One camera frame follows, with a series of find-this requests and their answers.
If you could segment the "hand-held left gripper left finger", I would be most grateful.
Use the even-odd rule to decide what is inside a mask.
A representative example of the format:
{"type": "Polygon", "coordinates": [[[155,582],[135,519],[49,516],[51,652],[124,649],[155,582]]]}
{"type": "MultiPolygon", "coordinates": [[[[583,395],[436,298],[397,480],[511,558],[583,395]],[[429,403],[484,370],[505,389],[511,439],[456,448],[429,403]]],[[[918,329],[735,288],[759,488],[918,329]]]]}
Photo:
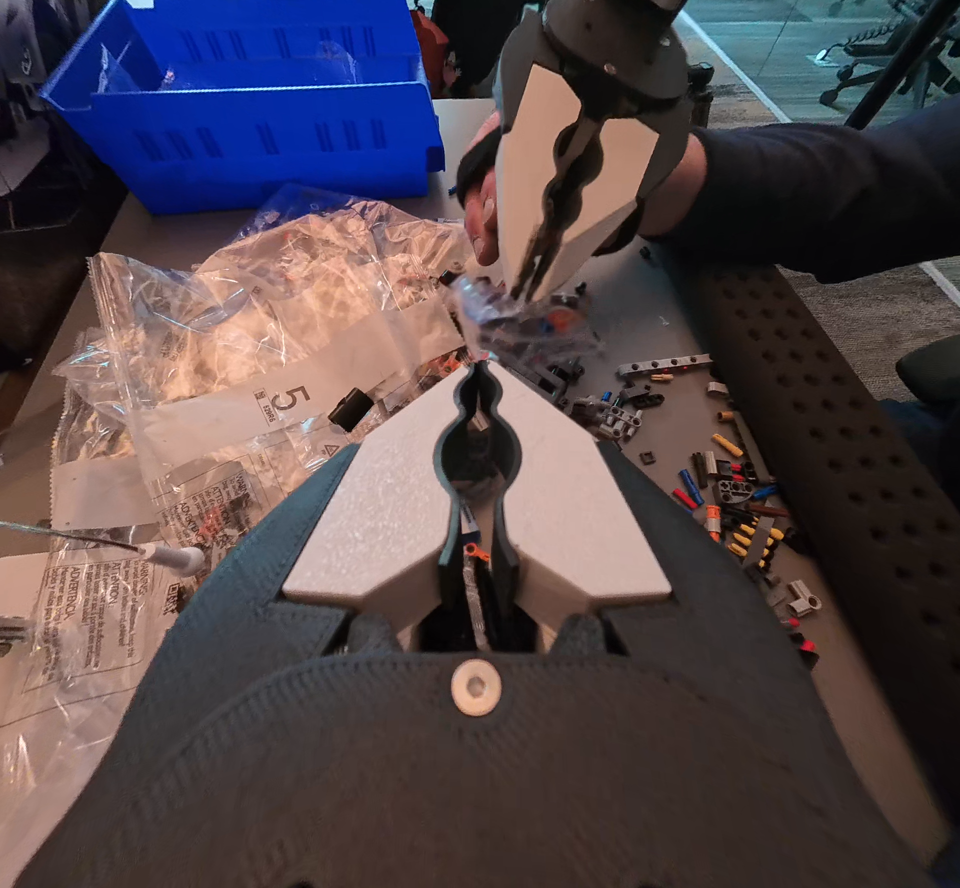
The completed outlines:
{"type": "Polygon", "coordinates": [[[366,435],[282,584],[296,605],[382,616],[393,632],[421,627],[423,648],[474,649],[459,510],[435,459],[461,420],[460,367],[366,435]]]}

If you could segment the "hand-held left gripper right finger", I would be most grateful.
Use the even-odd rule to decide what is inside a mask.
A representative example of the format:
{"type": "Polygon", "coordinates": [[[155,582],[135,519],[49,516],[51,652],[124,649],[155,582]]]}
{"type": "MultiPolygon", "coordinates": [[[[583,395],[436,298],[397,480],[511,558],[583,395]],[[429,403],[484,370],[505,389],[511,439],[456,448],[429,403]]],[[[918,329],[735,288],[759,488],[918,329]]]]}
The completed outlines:
{"type": "Polygon", "coordinates": [[[496,414],[520,450],[503,495],[518,606],[557,632],[574,614],[669,598],[671,584],[600,444],[502,366],[488,371],[499,388],[496,414]]]}

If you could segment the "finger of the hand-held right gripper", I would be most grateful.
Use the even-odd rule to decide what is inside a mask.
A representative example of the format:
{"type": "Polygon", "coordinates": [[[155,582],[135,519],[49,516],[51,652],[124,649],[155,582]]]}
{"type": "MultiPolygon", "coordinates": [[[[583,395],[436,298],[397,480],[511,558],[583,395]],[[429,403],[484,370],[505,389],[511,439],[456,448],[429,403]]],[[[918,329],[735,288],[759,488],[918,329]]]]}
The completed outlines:
{"type": "Polygon", "coordinates": [[[547,290],[544,279],[531,292],[533,276],[522,278],[527,250],[545,223],[545,194],[558,174],[557,146],[575,126],[581,102],[559,73],[534,64],[510,127],[496,156],[499,261],[505,283],[526,300],[547,290]]]}
{"type": "Polygon", "coordinates": [[[606,121],[546,201],[526,301],[552,294],[614,237],[638,208],[658,133],[635,119],[606,121]]]}

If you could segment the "small clear lego bag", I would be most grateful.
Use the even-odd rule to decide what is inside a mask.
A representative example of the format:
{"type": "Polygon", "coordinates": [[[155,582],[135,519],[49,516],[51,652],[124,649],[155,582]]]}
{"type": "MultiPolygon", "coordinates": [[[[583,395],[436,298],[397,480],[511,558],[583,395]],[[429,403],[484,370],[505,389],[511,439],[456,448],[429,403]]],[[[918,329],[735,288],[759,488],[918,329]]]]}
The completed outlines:
{"type": "Polygon", "coordinates": [[[477,472],[480,492],[491,498],[491,566],[486,581],[476,580],[484,615],[486,637],[497,651],[531,651],[534,621],[517,604],[520,589],[520,558],[507,534],[504,498],[522,467],[520,435],[502,417],[506,383],[494,377],[502,368],[509,379],[534,393],[553,414],[568,416],[552,405],[515,372],[521,364],[551,365],[580,358],[598,349],[599,341],[578,309],[577,295],[556,295],[546,301],[524,302],[486,277],[457,276],[450,282],[456,321],[471,358],[481,365],[471,372],[466,406],[470,417],[482,414],[488,421],[484,441],[457,436],[477,472]]]}

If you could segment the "person's right forearm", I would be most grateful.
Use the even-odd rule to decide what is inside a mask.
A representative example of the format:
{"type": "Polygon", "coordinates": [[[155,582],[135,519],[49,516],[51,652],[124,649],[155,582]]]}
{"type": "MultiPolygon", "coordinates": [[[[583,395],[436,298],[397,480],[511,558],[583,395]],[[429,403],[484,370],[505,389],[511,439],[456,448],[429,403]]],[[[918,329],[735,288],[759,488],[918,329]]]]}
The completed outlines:
{"type": "Polygon", "coordinates": [[[887,126],[696,128],[642,236],[825,284],[958,256],[959,101],[887,126]]]}

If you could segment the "light grey lego connector cluster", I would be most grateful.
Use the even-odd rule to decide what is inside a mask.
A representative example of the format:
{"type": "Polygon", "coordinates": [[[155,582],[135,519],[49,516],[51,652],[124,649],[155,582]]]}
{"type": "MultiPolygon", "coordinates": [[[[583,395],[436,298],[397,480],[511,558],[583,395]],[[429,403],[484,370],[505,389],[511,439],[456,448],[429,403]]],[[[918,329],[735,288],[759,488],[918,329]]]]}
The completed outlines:
{"type": "Polygon", "coordinates": [[[632,440],[642,426],[642,410],[621,406],[610,392],[576,398],[570,416],[594,438],[619,444],[632,440]]]}

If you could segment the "black cylinder lego piece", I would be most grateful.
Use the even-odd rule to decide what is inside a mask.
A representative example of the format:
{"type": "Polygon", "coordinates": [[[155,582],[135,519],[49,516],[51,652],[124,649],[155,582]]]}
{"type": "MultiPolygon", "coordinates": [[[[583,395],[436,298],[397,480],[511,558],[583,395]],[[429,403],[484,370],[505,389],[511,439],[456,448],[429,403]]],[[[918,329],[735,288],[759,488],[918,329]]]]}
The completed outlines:
{"type": "Polygon", "coordinates": [[[345,433],[353,432],[375,406],[364,390],[354,387],[328,413],[330,425],[345,433]]]}

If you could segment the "pile of loose lego pieces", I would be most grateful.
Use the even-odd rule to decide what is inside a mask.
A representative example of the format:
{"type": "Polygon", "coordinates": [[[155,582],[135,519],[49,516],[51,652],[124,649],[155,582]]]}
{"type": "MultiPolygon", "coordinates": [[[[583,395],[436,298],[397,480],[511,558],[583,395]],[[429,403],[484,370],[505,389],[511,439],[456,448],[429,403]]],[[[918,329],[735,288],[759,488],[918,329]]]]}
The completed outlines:
{"type": "Polygon", "coordinates": [[[717,412],[719,424],[730,425],[726,435],[713,432],[709,446],[692,450],[679,464],[674,481],[666,487],[675,504],[701,524],[713,542],[733,557],[741,574],[763,594],[784,629],[800,660],[814,670],[820,660],[816,643],[802,629],[804,619],[815,616],[823,601],[803,579],[784,581],[774,570],[779,550],[792,545],[796,531],[787,510],[777,507],[777,485],[762,460],[741,414],[719,378],[716,366],[693,369],[674,376],[646,376],[621,381],[618,389],[582,394],[570,388],[569,401],[607,392],[621,406],[629,405],[644,414],[660,409],[666,389],[682,377],[708,369],[703,378],[707,400],[723,402],[717,412]]]}

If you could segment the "long light grey lego beam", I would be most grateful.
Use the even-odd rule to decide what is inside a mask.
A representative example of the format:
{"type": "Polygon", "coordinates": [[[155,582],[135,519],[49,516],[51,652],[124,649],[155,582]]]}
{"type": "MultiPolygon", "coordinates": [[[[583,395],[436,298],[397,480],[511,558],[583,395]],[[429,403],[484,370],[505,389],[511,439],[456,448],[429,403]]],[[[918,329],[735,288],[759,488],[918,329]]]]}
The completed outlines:
{"type": "Polygon", "coordinates": [[[678,373],[709,367],[713,364],[714,359],[709,354],[662,358],[622,364],[615,370],[615,376],[622,381],[631,381],[646,376],[674,376],[678,373]]]}

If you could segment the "crumpled clear lego bag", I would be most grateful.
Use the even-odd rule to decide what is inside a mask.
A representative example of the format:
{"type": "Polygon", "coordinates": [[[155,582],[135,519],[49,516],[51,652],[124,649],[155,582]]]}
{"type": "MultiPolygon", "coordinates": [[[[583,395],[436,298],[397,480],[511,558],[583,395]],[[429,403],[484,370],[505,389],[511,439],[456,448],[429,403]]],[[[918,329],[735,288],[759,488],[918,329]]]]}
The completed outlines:
{"type": "Polygon", "coordinates": [[[323,306],[390,311],[425,301],[473,257],[461,222],[286,184],[196,272],[237,272],[272,300],[313,290],[323,306]]]}

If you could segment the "dark lego set box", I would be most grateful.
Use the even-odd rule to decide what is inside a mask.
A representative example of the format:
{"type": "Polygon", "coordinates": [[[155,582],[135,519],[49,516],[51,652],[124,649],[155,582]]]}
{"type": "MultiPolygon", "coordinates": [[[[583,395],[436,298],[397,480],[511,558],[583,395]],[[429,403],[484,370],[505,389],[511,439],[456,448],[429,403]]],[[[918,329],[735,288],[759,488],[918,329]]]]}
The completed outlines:
{"type": "Polygon", "coordinates": [[[40,96],[108,1],[1,0],[3,373],[42,355],[126,197],[40,96]]]}

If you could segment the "person's right hand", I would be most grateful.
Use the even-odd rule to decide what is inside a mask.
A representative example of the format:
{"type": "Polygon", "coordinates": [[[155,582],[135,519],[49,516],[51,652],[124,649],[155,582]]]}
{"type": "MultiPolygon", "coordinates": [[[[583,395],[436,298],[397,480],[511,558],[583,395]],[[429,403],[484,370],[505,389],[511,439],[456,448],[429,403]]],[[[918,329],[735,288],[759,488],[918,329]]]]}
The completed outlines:
{"type": "MultiPolygon", "coordinates": [[[[699,136],[690,134],[678,166],[646,200],[637,233],[657,239],[670,233],[691,211],[707,179],[707,155],[699,136]]],[[[481,181],[463,195],[464,229],[482,267],[499,254],[496,170],[490,167],[481,181]]]]}

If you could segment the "clear bag with number strip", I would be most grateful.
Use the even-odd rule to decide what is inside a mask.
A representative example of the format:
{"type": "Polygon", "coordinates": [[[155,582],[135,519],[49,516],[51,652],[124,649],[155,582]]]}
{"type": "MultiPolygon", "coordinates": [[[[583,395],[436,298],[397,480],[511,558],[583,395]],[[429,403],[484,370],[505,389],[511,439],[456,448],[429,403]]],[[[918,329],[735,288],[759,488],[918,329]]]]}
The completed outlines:
{"type": "Polygon", "coordinates": [[[100,328],[55,370],[79,404],[52,487],[57,465],[133,455],[158,506],[176,476],[232,460],[275,504],[347,442],[329,412],[351,389],[390,410],[460,345],[437,289],[403,310],[331,308],[318,291],[277,301],[231,270],[113,253],[92,259],[89,282],[100,328]]]}

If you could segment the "red bag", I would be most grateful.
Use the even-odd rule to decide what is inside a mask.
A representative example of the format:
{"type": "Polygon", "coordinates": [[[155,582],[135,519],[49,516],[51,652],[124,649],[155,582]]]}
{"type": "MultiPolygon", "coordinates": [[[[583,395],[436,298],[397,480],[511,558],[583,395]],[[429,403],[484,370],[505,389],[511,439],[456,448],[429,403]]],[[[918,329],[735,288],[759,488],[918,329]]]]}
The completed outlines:
{"type": "Polygon", "coordinates": [[[445,66],[450,42],[441,29],[420,9],[410,11],[414,33],[419,46],[422,66],[431,93],[436,95],[446,88],[445,66]]]}

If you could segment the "black office chair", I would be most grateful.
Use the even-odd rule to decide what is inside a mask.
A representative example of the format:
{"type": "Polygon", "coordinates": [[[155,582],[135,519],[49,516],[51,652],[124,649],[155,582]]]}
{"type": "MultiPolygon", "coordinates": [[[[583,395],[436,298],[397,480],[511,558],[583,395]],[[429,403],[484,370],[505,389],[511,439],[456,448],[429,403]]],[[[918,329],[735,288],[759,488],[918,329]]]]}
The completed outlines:
{"type": "MultiPolygon", "coordinates": [[[[823,107],[836,109],[842,91],[873,85],[935,1],[885,0],[892,12],[889,20],[851,35],[817,54],[814,59],[818,63],[826,61],[833,52],[841,52],[847,60],[839,69],[834,86],[822,92],[819,103],[823,107]]],[[[830,6],[829,15],[837,16],[848,2],[862,6],[866,0],[839,0],[830,6]]],[[[903,97],[911,96],[917,109],[930,102],[958,96],[958,58],[958,13],[954,13],[948,24],[924,48],[896,92],[903,97]]]]}

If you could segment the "clear bag with warning print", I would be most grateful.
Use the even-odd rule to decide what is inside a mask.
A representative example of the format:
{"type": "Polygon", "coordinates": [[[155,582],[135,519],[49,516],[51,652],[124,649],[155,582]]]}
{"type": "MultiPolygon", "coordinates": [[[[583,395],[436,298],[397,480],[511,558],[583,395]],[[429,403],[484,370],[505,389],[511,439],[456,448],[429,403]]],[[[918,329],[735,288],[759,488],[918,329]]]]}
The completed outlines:
{"type": "Polygon", "coordinates": [[[45,555],[2,559],[2,615],[30,623],[3,675],[2,751],[13,761],[40,760],[84,730],[106,738],[186,602],[250,526],[257,498],[239,462],[188,473],[156,509],[133,455],[54,468],[53,529],[198,547],[205,567],[182,579],[123,550],[55,537],[45,555]]]}

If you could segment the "person's dark clothed torso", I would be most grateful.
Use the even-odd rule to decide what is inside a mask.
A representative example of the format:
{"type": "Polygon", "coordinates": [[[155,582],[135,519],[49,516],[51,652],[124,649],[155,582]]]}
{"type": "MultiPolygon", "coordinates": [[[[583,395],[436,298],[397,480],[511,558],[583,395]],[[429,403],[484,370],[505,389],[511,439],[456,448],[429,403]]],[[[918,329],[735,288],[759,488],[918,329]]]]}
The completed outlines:
{"type": "Polygon", "coordinates": [[[959,401],[926,404],[883,399],[884,412],[942,486],[958,482],[959,401]]]}

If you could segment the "grey lego frame assembly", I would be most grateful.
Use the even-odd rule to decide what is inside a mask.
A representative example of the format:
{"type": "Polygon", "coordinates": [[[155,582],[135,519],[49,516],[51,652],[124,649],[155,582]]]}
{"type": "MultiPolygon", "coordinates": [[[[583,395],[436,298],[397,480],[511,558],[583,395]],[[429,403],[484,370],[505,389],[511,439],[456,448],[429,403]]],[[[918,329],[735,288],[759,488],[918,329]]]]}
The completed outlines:
{"type": "Polygon", "coordinates": [[[570,388],[575,387],[585,373],[579,358],[551,365],[524,365],[514,370],[522,380],[537,390],[552,405],[565,409],[569,403],[570,388]]]}

